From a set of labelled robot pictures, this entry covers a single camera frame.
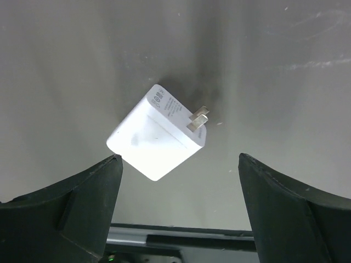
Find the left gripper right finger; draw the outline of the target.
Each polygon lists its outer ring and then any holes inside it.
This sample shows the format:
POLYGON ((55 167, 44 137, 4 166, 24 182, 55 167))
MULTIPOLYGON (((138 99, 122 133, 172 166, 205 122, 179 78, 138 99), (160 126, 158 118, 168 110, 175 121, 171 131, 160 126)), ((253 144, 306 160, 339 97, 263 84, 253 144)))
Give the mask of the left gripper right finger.
POLYGON ((238 170, 260 262, 350 262, 350 199, 246 153, 238 170))

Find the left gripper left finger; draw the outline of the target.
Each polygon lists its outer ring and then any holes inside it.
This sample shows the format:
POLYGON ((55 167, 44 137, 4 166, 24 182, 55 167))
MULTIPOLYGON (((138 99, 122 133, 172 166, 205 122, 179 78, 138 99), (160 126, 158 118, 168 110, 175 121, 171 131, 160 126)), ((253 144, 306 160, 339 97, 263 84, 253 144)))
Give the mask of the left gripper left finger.
POLYGON ((1 262, 99 262, 122 173, 121 156, 112 155, 1 203, 1 262))

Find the white charger adapter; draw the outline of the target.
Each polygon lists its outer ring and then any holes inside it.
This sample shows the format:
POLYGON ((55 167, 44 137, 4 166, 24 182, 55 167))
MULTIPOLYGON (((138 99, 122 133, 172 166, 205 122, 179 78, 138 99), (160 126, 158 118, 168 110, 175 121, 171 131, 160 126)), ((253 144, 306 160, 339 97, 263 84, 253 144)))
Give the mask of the white charger adapter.
POLYGON ((155 84, 106 141, 115 154, 157 181, 205 146, 209 110, 189 111, 155 84))

